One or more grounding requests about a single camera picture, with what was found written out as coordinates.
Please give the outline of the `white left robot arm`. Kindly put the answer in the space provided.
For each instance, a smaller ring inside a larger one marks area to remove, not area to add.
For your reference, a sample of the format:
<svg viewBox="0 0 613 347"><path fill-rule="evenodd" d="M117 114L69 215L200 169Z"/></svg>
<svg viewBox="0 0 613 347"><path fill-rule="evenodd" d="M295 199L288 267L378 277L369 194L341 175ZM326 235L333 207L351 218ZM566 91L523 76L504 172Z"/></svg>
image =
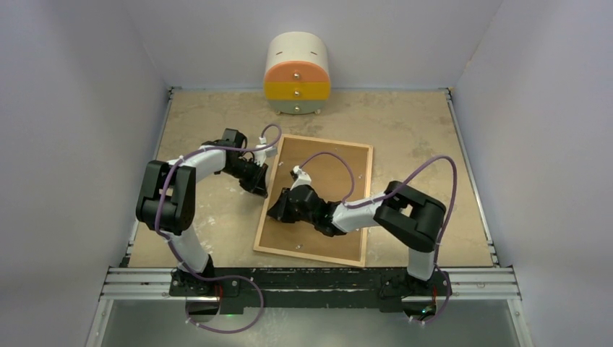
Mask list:
<svg viewBox="0 0 613 347"><path fill-rule="evenodd" d="M266 160L275 156L277 143L260 135L258 143L249 147L243 133L227 128L221 138L203 142L193 152L173 160L151 160L145 166L136 218L168 245L178 262L176 274L197 295L211 293L219 279L193 226L197 183L227 174L244 191L266 197Z"/></svg>

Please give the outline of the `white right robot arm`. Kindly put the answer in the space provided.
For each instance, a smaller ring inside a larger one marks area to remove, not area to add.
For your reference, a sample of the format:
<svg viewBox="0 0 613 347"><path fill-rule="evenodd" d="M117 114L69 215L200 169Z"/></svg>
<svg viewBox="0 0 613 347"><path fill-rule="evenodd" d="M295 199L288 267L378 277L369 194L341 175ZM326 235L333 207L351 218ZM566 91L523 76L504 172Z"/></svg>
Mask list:
<svg viewBox="0 0 613 347"><path fill-rule="evenodd" d="M408 248L408 289L423 294L434 285L434 258L446 212L439 200L391 181L385 191L350 205L326 201L306 184L284 188L266 215L281 223L308 223L328 237L377 226L385 229Z"/></svg>

